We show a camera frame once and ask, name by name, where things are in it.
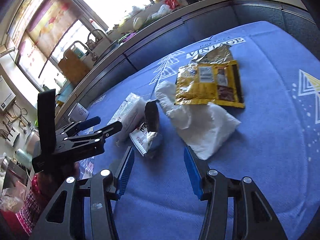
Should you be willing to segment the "white grey snack wrapper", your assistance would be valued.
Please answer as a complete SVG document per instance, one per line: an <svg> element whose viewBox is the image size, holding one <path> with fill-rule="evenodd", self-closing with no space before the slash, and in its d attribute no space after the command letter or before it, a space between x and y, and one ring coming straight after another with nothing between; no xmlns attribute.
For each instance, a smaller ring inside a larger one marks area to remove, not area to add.
<svg viewBox="0 0 320 240"><path fill-rule="evenodd" d="M163 137L159 132L158 100L148 101L145 106L143 122L129 137L137 151L144 158L153 158L160 147Z"/></svg>

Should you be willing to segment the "chrome sink faucet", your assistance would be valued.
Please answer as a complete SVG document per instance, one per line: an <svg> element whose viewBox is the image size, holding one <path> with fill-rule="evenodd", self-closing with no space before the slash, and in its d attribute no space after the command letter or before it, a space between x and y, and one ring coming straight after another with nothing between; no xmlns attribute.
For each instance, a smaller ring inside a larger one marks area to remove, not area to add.
<svg viewBox="0 0 320 240"><path fill-rule="evenodd" d="M104 31L100 29L93 29L87 36L86 45L90 50L94 50L98 46L107 48L111 45L112 41L108 38Z"/></svg>

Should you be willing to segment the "wooden cutting board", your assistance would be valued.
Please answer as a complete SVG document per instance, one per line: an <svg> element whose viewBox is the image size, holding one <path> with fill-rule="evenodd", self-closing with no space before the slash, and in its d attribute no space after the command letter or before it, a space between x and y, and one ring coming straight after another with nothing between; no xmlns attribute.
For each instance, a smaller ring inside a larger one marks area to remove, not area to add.
<svg viewBox="0 0 320 240"><path fill-rule="evenodd" d="M77 86L90 72L89 67L86 66L70 49L65 51L63 58L58 63L58 67L68 81L74 86Z"/></svg>

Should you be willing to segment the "yellow foil snack bag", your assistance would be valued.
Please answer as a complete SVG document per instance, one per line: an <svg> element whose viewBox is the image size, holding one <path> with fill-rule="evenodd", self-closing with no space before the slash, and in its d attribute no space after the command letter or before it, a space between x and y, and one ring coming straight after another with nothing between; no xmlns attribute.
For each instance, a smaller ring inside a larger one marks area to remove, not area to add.
<svg viewBox="0 0 320 240"><path fill-rule="evenodd" d="M222 44L194 56L178 69L175 105L206 105L245 108L238 62L231 46Z"/></svg>

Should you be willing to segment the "white mug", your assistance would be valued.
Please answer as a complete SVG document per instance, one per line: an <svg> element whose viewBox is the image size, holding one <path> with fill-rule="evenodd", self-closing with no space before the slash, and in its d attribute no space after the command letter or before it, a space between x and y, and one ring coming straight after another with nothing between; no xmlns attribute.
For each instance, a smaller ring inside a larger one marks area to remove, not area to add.
<svg viewBox="0 0 320 240"><path fill-rule="evenodd" d="M68 122L85 121L89 112L80 103L76 103L68 115Z"/></svg>

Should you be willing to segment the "dark kitchen cabinet counter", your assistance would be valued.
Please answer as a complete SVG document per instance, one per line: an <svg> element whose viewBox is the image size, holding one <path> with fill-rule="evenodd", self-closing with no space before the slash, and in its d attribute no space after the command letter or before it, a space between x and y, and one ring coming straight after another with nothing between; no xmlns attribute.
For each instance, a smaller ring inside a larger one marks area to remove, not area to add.
<svg viewBox="0 0 320 240"><path fill-rule="evenodd" d="M187 45L234 27L270 22L287 31L313 55L319 55L319 2L310 0L204 0L183 7L149 25L108 52L78 84L55 118L66 124L75 103L88 106L128 76Z"/></svg>

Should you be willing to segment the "red plastic bag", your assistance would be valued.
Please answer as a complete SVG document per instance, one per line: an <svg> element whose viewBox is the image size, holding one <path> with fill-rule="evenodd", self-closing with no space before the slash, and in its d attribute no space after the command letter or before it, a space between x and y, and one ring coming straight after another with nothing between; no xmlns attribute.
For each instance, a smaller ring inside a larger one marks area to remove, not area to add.
<svg viewBox="0 0 320 240"><path fill-rule="evenodd" d="M180 6L178 0L165 0L164 3L168 5L171 10L175 10Z"/></svg>

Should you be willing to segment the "pink patterned sleeve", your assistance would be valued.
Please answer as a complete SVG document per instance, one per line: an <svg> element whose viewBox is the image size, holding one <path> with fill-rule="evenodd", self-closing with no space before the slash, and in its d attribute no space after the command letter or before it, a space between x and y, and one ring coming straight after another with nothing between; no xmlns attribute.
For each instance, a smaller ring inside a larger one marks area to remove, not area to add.
<svg viewBox="0 0 320 240"><path fill-rule="evenodd" d="M44 173L35 174L23 206L16 213L16 218L27 236L31 235L40 215L51 199L48 182L48 177Z"/></svg>

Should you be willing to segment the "white tissue paper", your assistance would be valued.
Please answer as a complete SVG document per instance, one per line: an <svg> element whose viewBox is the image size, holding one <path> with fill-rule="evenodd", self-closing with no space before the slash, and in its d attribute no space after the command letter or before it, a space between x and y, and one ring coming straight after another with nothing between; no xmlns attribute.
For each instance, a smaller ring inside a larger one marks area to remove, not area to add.
<svg viewBox="0 0 320 240"><path fill-rule="evenodd" d="M241 122L214 103L175 105L176 85L159 83L155 97L176 132L201 160L208 160L235 132Z"/></svg>

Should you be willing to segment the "white green snack wrapper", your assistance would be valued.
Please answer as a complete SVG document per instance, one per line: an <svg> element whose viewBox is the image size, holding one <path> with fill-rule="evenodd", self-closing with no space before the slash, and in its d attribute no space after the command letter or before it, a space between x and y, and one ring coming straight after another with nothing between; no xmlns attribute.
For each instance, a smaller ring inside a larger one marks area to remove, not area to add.
<svg viewBox="0 0 320 240"><path fill-rule="evenodd" d="M141 96L130 93L119 106L111 120L107 123L107 125L110 125L119 121L123 126L121 131L115 134L117 144L124 142L144 118L145 105L146 101Z"/></svg>

